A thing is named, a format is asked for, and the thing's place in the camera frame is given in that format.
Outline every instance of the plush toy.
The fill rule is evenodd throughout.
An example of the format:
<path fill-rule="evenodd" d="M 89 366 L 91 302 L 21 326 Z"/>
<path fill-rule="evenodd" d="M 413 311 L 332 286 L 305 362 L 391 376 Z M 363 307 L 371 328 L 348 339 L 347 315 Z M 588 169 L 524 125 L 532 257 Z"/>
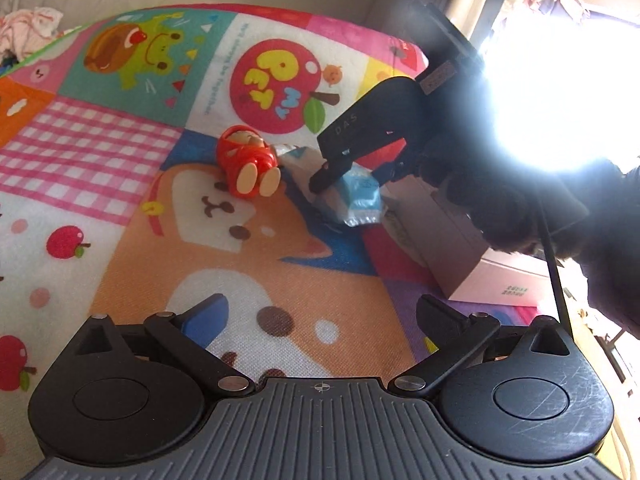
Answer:
<path fill-rule="evenodd" d="M 218 139 L 218 165 L 226 173 L 229 193 L 241 198 L 271 196 L 280 184 L 278 161 L 258 132 L 232 126 Z"/>

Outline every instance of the pink polka dot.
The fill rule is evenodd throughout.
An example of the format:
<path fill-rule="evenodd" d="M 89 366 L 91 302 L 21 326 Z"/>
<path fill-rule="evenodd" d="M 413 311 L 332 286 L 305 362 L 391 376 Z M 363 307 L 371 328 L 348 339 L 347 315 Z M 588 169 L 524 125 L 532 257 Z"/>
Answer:
<path fill-rule="evenodd" d="M 29 296 L 29 302 L 33 308 L 42 308 L 51 299 L 51 294 L 46 288 L 36 288 Z"/>
<path fill-rule="evenodd" d="M 11 232 L 14 235 L 19 235 L 20 233 L 25 232 L 28 226 L 29 224 L 27 224 L 27 221 L 24 218 L 20 218 L 11 224 Z"/>

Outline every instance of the black cable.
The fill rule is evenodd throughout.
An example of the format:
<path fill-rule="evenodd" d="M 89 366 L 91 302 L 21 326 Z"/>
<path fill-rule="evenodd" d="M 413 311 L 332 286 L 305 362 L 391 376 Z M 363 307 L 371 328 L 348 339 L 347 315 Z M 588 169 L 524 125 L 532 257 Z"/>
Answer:
<path fill-rule="evenodd" d="M 549 269 L 549 278 L 551 279 L 551 288 L 554 292 L 554 299 L 556 300 L 558 318 L 562 328 L 564 328 L 565 332 L 569 334 L 569 337 L 573 339 L 574 331 L 571 328 L 569 310 L 566 306 L 564 291 L 562 290 L 562 283 L 560 282 L 560 273 L 558 272 L 558 264 L 556 264 L 556 253 L 551 243 L 551 234 L 549 233 L 549 227 L 546 224 L 545 210 L 542 207 L 542 200 L 540 199 L 540 192 L 538 188 L 536 188 L 536 206 L 538 233 L 540 234 L 542 247 L 545 250 L 546 266 Z"/>

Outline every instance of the checkered pattern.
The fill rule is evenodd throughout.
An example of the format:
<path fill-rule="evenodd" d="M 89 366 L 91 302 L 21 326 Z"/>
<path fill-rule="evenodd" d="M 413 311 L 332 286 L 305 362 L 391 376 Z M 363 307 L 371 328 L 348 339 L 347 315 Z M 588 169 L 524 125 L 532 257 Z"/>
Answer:
<path fill-rule="evenodd" d="M 126 225 L 180 130 L 57 97 L 0 151 L 0 190 Z"/>

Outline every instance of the cardboard box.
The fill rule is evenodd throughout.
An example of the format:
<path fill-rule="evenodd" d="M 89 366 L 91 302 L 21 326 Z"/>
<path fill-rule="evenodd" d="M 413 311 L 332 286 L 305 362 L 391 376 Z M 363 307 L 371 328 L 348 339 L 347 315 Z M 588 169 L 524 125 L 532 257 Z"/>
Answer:
<path fill-rule="evenodd" d="M 492 250 L 466 214 L 409 176 L 387 184 L 389 207 L 425 259 L 447 298 L 474 303 L 542 306 L 553 303 L 546 262 Z"/>

